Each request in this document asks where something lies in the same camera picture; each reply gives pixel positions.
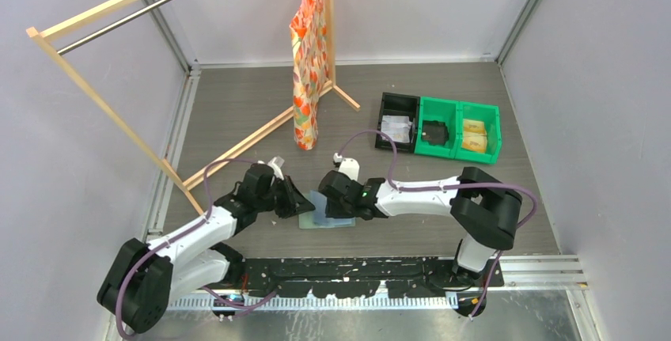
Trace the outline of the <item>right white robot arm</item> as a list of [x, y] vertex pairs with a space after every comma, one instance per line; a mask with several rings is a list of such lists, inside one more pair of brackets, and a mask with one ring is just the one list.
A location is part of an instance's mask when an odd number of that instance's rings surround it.
[[471, 286], [483, 276], [497, 251], [514, 246], [522, 197], [482, 169], [466, 167], [446, 180], [401, 182], [370, 178], [364, 184], [339, 171], [329, 172], [318, 191], [330, 218], [391, 218], [406, 214], [453, 218], [466, 232], [452, 276]]

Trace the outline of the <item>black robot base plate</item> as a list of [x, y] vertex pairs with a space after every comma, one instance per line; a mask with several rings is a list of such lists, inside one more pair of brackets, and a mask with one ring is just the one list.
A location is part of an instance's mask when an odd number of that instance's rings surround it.
[[243, 290], [253, 297], [272, 292], [278, 297], [368, 298], [385, 289], [390, 298], [441, 297], [449, 291], [479, 294], [504, 285], [500, 267], [488, 260], [481, 273], [458, 270], [451, 258], [247, 258], [229, 275], [207, 286], [212, 290]]

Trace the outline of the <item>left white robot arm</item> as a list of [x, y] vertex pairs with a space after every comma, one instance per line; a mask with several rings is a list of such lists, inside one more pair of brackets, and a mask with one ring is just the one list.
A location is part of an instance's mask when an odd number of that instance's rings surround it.
[[291, 218], [315, 206], [282, 171], [282, 159], [254, 162], [231, 192], [212, 199], [204, 215], [150, 242], [123, 243], [97, 293], [130, 340], [149, 331], [175, 300], [211, 283], [236, 287], [245, 264], [223, 242], [253, 224], [258, 214]]

